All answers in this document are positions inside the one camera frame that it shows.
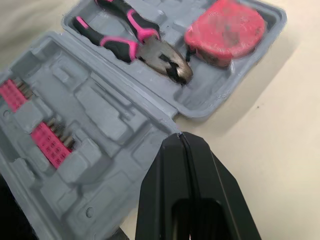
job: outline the tool kit case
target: tool kit case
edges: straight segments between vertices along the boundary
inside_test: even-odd
[[[185,31],[215,1],[128,2],[158,23],[162,39],[184,55]],[[23,81],[33,92],[15,110],[0,97],[0,172],[40,239],[103,240],[118,229],[137,205],[162,141],[179,132],[173,117],[207,119],[283,29],[283,10],[240,2],[267,23],[260,44],[225,69],[192,57],[194,76],[183,87],[140,61],[119,61],[75,31],[72,19],[80,16],[103,34],[134,39],[93,0],[64,16],[65,32],[46,33],[0,74],[1,85]],[[55,166],[34,141],[39,126],[52,118],[74,139],[72,152]]]

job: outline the tape measure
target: tape measure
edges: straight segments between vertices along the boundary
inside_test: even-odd
[[[254,50],[266,23],[254,9],[234,0],[218,0],[187,30],[184,40],[206,62],[226,67]]]

